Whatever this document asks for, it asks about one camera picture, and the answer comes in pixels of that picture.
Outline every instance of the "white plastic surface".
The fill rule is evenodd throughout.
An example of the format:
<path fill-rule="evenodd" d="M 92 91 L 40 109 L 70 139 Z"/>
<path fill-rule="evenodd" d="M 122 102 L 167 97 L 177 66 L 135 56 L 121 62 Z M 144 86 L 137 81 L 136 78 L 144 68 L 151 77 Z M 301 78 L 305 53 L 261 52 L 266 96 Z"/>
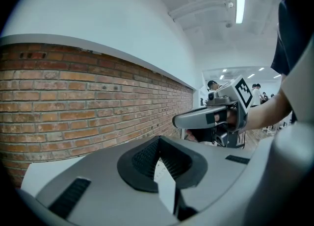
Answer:
<path fill-rule="evenodd" d="M 48 182 L 84 157 L 31 163 L 25 173 L 21 189 L 35 197 Z"/>

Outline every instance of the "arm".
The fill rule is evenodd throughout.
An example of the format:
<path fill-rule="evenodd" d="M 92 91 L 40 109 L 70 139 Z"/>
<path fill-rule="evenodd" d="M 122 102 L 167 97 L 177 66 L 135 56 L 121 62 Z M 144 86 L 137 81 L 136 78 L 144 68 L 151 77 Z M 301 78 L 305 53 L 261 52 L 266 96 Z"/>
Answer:
<path fill-rule="evenodd" d="M 263 95 L 260 95 L 260 97 L 261 97 L 261 99 L 262 99 L 262 100 L 265 100 L 265 98 L 264 98 L 264 96 L 263 96 Z"/>
<path fill-rule="evenodd" d="M 281 121 L 291 112 L 291 106 L 282 89 L 263 105 L 250 108 L 244 130 L 258 129 Z"/>

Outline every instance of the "black slot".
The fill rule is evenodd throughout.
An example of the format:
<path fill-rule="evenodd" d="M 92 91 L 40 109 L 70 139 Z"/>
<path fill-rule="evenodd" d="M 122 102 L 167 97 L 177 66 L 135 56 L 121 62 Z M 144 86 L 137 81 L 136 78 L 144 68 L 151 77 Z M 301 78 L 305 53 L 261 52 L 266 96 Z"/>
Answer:
<path fill-rule="evenodd" d="M 80 200 L 90 180 L 76 178 L 69 187 L 50 205 L 49 210 L 59 217 L 66 219 L 77 202 Z"/>
<path fill-rule="evenodd" d="M 250 159 L 248 158 L 244 158 L 244 157 L 240 157 L 240 156 L 235 156 L 235 155 L 228 155 L 226 157 L 227 160 L 230 160 L 230 161 L 235 161 L 235 162 L 238 162 L 238 163 L 242 163 L 242 164 L 248 164 Z"/>

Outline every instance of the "white wall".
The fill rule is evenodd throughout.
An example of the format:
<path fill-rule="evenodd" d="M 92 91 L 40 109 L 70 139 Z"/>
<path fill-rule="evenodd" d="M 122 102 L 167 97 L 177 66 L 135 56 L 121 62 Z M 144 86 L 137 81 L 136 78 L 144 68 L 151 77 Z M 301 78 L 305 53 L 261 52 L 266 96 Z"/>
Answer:
<path fill-rule="evenodd" d="M 96 48 L 194 89 L 202 86 L 192 48 L 161 0 L 20 0 L 1 37 L 3 44 Z"/>

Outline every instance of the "dark shirt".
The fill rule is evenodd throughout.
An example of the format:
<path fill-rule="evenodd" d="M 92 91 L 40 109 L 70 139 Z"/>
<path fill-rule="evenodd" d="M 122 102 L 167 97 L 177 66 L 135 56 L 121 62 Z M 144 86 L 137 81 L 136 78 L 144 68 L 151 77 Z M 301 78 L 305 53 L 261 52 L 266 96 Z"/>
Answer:
<path fill-rule="evenodd" d="M 313 34 L 311 9 L 304 0 L 282 0 L 279 4 L 277 47 L 271 68 L 288 75 Z"/>

